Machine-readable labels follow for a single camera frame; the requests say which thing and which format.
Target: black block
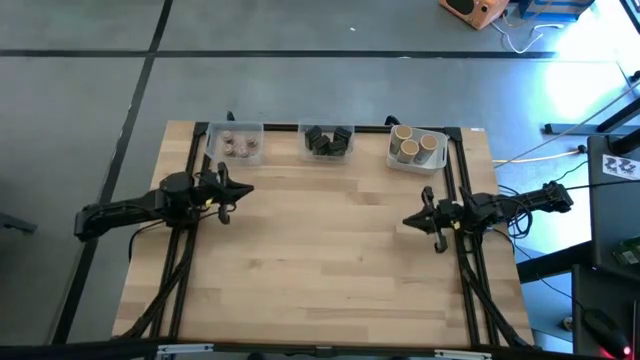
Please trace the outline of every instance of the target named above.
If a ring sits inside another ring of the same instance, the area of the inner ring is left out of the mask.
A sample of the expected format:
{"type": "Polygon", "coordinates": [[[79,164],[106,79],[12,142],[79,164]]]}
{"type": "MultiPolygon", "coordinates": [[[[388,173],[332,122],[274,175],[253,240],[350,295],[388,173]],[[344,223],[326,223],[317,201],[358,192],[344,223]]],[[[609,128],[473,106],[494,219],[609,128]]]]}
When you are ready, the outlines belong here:
{"type": "Polygon", "coordinates": [[[318,140],[314,141],[311,145],[313,148],[313,155],[327,155],[329,153],[329,137],[322,135],[318,140]]]}
{"type": "Polygon", "coordinates": [[[342,140],[334,140],[329,143],[329,155],[331,156],[344,156],[347,151],[347,144],[342,140]]]}
{"type": "Polygon", "coordinates": [[[309,150],[313,150],[313,143],[316,142],[322,136],[322,129],[319,126],[314,126],[304,133],[304,145],[309,150]]]}
{"type": "Polygon", "coordinates": [[[338,126],[336,130],[333,132],[333,141],[342,140],[344,141],[345,145],[348,147],[349,141],[351,141],[351,135],[352,135],[351,131],[338,126]]]}

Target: transparent container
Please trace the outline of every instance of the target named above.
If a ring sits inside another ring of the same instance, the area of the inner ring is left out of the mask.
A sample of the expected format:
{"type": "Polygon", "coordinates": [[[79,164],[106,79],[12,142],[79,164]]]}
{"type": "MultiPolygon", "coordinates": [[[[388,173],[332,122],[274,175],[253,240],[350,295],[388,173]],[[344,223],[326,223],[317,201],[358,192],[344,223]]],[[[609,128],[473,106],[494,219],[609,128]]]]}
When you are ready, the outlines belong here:
{"type": "Polygon", "coordinates": [[[355,126],[353,125],[319,125],[312,122],[300,122],[298,123],[298,153],[300,154],[300,158],[304,161],[346,164],[351,159],[351,153],[353,152],[356,138],[355,134],[355,126]],[[351,139],[349,140],[344,156],[314,155],[313,152],[307,148],[304,137],[307,130],[314,126],[320,127],[320,129],[322,129],[322,135],[327,135],[331,141],[333,141],[333,132],[336,128],[341,127],[350,131],[351,139]]]}
{"type": "Polygon", "coordinates": [[[262,156],[264,147],[264,126],[261,123],[250,122],[212,122],[207,128],[207,142],[205,154],[209,156],[212,162],[218,163],[224,161],[227,165],[247,165],[257,166],[262,164],[262,156]],[[223,139],[225,132],[229,132],[233,138],[233,155],[225,154],[225,145],[223,139]],[[247,140],[255,140],[255,146],[251,147],[247,144],[247,140]],[[244,147],[248,151],[247,157],[238,155],[238,150],[244,147]]]}
{"type": "MultiPolygon", "coordinates": [[[[411,130],[412,130],[411,139],[415,140],[418,143],[420,143],[420,138],[424,135],[431,135],[435,137],[436,140],[438,140],[438,145],[436,146],[436,149],[433,151],[433,154],[431,154],[427,162],[425,162],[424,164],[417,164],[413,161],[408,164],[405,164],[405,163],[398,162],[398,160],[396,160],[396,155],[391,154],[391,152],[387,150],[387,166],[392,169],[409,171],[409,172],[424,174],[424,175],[433,175],[438,171],[440,171],[440,169],[447,166],[447,152],[449,151],[449,146],[448,146],[449,137],[443,133],[439,133],[435,131],[422,130],[422,129],[416,129],[416,128],[411,128],[411,130]]],[[[389,147],[390,146],[391,146],[391,134],[389,134],[389,147]]]]}

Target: gray floor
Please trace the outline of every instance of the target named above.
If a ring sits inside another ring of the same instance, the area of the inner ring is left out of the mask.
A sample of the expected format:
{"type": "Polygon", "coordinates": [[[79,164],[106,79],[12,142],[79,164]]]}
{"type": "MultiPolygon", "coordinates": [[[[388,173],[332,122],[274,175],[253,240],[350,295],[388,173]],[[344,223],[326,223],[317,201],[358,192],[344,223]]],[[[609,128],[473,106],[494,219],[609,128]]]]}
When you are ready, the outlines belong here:
{"type": "MultiPolygon", "coordinates": [[[[161,8],[161,0],[0,0],[0,50],[144,50],[161,8]]],[[[618,11],[593,9],[567,29],[545,31],[532,50],[557,51],[553,60],[157,59],[114,199],[149,188],[166,121],[222,121],[227,110],[239,121],[381,124],[394,114],[412,125],[483,127],[494,158],[509,158],[546,139],[542,124],[582,120],[628,89],[624,74],[638,64],[616,39],[637,34],[625,26],[603,30],[618,11]]],[[[514,42],[526,43],[530,28],[515,32],[514,42]]],[[[427,0],[175,0],[160,48],[507,51],[493,29],[477,32],[427,0]]],[[[97,197],[142,62],[0,57],[0,211],[40,225],[34,236],[0,231],[1,344],[47,341],[79,249],[73,214],[97,197]]],[[[567,137],[531,156],[584,143],[567,137]]],[[[583,160],[509,165],[497,174],[526,191],[583,160]]],[[[586,167],[565,181],[586,182],[586,167]]],[[[563,226],[589,216],[588,194],[572,196],[572,212],[536,215],[519,245],[537,256],[588,240],[588,228],[569,233],[563,226]]],[[[72,341],[110,336],[132,231],[101,239],[72,341]]],[[[558,286],[570,292],[569,285],[565,279],[558,286]]],[[[541,284],[527,285],[525,294],[534,327],[566,339],[536,299],[553,296],[554,314],[570,309],[568,299],[541,284]]]]}

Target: orange speaker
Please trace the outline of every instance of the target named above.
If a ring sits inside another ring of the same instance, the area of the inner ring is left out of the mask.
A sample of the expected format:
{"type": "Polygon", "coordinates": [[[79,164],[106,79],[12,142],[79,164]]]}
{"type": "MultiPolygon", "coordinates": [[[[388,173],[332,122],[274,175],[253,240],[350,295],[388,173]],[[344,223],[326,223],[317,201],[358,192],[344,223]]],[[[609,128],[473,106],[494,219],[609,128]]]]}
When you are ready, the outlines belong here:
{"type": "Polygon", "coordinates": [[[480,30],[500,15],[509,0],[440,0],[440,5],[480,30]]]}

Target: wooden table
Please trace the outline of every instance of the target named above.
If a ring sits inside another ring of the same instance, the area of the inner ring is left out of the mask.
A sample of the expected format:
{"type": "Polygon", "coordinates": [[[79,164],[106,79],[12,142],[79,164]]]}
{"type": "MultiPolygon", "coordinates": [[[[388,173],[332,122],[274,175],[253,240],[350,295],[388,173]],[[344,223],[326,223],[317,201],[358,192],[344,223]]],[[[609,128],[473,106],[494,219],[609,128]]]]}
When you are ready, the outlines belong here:
{"type": "MultiPolygon", "coordinates": [[[[193,122],[168,123],[151,188],[184,171],[193,122]]],[[[463,129],[474,192],[497,192],[486,134],[463,129]]],[[[389,169],[386,134],[356,134],[347,165],[302,162],[296,134],[265,132],[263,166],[230,167],[233,180],[255,185],[231,224],[201,222],[184,304],[184,341],[468,347],[468,330],[451,233],[450,249],[402,225],[422,207],[420,192],[446,197],[444,176],[389,169]]],[[[202,144],[196,169],[202,161],[202,144]]],[[[456,159],[450,146],[451,158],[456,159]]],[[[453,161],[456,187],[460,185],[453,161]]],[[[156,295],[170,229],[136,239],[114,334],[126,331],[156,295]]],[[[511,245],[484,237],[492,297],[532,343],[511,245]]],[[[173,308],[168,301],[161,334],[173,308]]],[[[482,306],[475,298],[481,340],[482,306]]]]}

